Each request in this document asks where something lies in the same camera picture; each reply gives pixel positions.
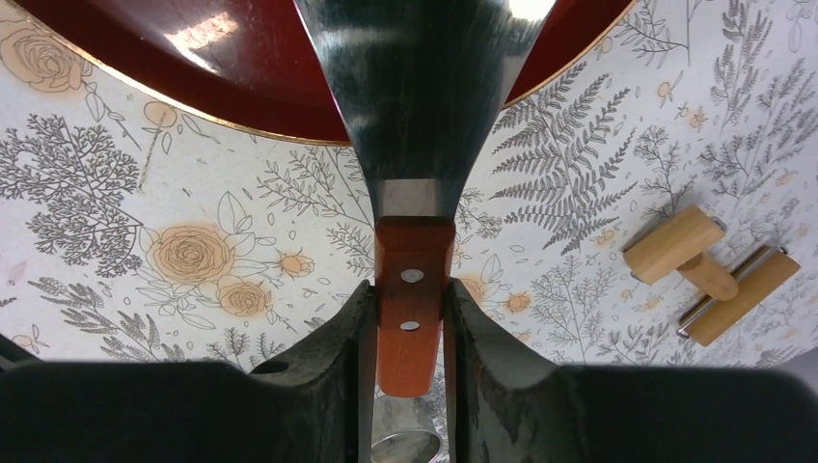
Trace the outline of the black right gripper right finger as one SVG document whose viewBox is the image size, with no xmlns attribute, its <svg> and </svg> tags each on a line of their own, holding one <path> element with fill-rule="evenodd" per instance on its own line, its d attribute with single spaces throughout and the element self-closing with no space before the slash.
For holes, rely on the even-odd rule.
<svg viewBox="0 0 818 463">
<path fill-rule="evenodd" d="M 444 303 L 454 462 L 813 462 L 817 398 L 772 369 L 556 365 L 459 281 Z"/>
</svg>

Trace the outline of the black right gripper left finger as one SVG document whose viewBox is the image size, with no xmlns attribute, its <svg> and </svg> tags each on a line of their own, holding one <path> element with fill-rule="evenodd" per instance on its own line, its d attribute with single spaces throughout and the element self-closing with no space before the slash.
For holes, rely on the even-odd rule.
<svg viewBox="0 0 818 463">
<path fill-rule="evenodd" d="M 375 291 L 251 372 L 214 361 L 43 362 L 1 342 L 5 462 L 366 462 Z"/>
</svg>

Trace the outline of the wooden double-ended rolling pin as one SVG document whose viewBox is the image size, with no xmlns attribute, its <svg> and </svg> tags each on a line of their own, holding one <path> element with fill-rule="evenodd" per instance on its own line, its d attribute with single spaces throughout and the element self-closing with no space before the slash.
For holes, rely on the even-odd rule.
<svg viewBox="0 0 818 463">
<path fill-rule="evenodd" d="M 676 334 L 707 347 L 801 270 L 785 247 L 764 244 L 730 270 L 709 254 L 726 225 L 693 204 L 623 253 L 632 277 L 653 285 L 680 275 L 703 297 L 678 319 Z"/>
</svg>

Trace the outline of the metal scraper wooden handle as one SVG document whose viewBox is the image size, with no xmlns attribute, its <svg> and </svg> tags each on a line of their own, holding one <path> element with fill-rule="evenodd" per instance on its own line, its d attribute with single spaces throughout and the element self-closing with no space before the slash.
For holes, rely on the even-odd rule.
<svg viewBox="0 0 818 463">
<path fill-rule="evenodd" d="M 455 213 L 551 1 L 296 5 L 368 189 L 377 382 L 426 394 L 450 283 Z"/>
</svg>

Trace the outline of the round red tray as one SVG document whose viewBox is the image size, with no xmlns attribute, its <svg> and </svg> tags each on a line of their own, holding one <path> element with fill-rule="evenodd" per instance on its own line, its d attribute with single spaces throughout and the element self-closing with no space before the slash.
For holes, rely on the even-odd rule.
<svg viewBox="0 0 818 463">
<path fill-rule="evenodd" d="M 211 120 L 351 145 L 298 2 L 22 1 L 19 8 L 83 56 Z M 572 66 L 632 8 L 551 2 L 502 109 Z"/>
</svg>

